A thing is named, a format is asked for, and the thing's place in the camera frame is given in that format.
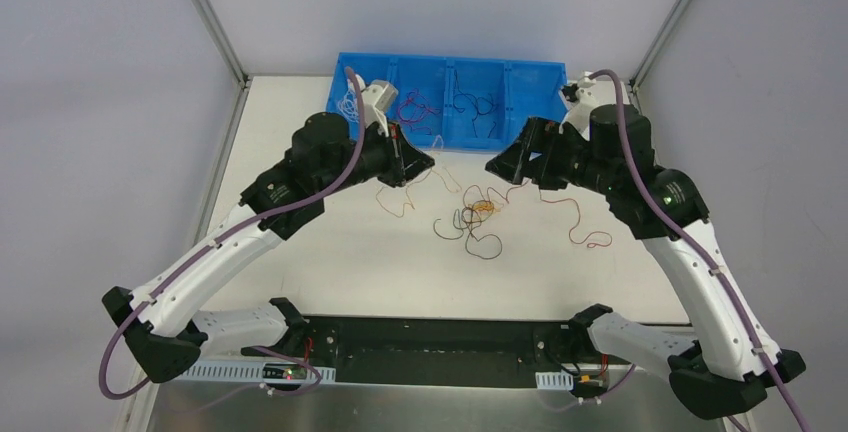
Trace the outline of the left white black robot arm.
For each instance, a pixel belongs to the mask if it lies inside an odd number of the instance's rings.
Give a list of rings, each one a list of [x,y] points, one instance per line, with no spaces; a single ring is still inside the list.
[[[316,113],[293,133],[283,159],[261,173],[223,222],[178,263],[133,290],[112,288],[102,303],[153,383],[180,376],[202,357],[247,347],[293,356],[304,346],[305,321],[289,300],[217,312],[204,305],[249,264],[323,214],[327,195],[371,179],[403,187],[434,164],[393,121],[374,122],[353,138],[344,117]]]

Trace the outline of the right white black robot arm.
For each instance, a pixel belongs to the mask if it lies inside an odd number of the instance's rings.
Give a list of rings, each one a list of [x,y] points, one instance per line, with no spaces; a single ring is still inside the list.
[[[602,195],[661,267],[694,329],[691,338],[674,336],[596,304],[568,323],[576,359],[606,354],[632,363],[664,379],[704,420],[748,412],[769,388],[804,372],[801,355],[780,347],[744,301],[697,187],[685,173],[656,163],[650,121],[634,106],[595,108],[586,133],[531,117],[486,170],[516,185]]]

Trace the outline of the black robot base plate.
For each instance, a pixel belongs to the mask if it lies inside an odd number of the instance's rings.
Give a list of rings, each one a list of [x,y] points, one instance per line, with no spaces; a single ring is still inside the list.
[[[331,368],[341,383],[534,388],[561,373],[591,391],[615,360],[565,320],[471,320],[307,315],[271,351]]]

